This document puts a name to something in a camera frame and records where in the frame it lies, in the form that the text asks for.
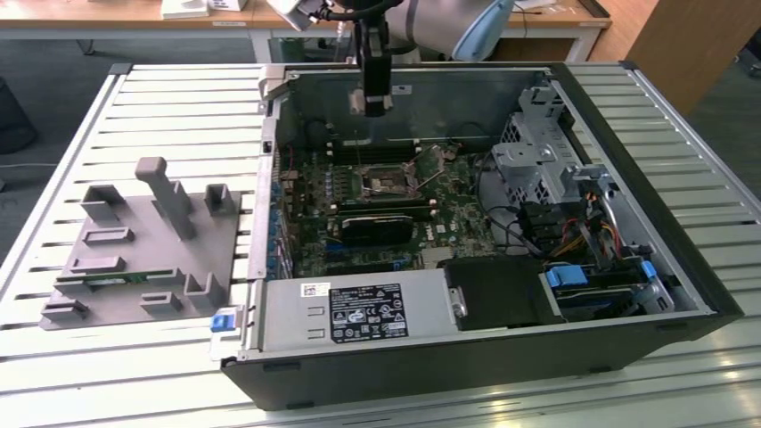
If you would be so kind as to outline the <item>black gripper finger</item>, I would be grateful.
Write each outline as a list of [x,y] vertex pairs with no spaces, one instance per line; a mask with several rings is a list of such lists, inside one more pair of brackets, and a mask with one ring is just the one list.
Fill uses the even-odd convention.
[[388,110],[386,101],[391,98],[392,87],[392,53],[387,22],[358,21],[355,36],[364,115],[380,117]]

